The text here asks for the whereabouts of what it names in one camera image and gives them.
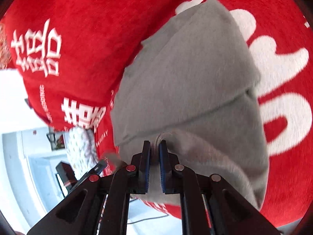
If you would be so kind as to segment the grey knitted garment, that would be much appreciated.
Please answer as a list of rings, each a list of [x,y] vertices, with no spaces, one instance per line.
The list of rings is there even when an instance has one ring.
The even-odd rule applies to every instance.
[[[171,18],[126,67],[111,111],[124,162],[152,145],[141,200],[179,204],[162,192],[158,146],[197,174],[220,174],[255,208],[265,198],[269,157],[255,86],[261,75],[237,23],[218,1]]]

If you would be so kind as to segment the red blanket with white print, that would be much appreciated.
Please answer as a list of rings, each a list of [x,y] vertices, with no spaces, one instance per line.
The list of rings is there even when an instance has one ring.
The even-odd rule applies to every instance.
[[[91,129],[112,174],[122,160],[111,111],[126,67],[171,18],[207,0],[1,0],[1,69],[20,73],[34,113],[59,131]],[[269,157],[259,211],[279,227],[312,202],[312,27],[299,0],[218,0],[261,78]]]

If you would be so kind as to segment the white patterned pillow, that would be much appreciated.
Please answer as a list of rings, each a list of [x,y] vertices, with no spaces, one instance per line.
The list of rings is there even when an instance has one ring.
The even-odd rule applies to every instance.
[[[99,161],[91,129],[73,127],[68,132],[67,159],[77,179],[90,171]]]

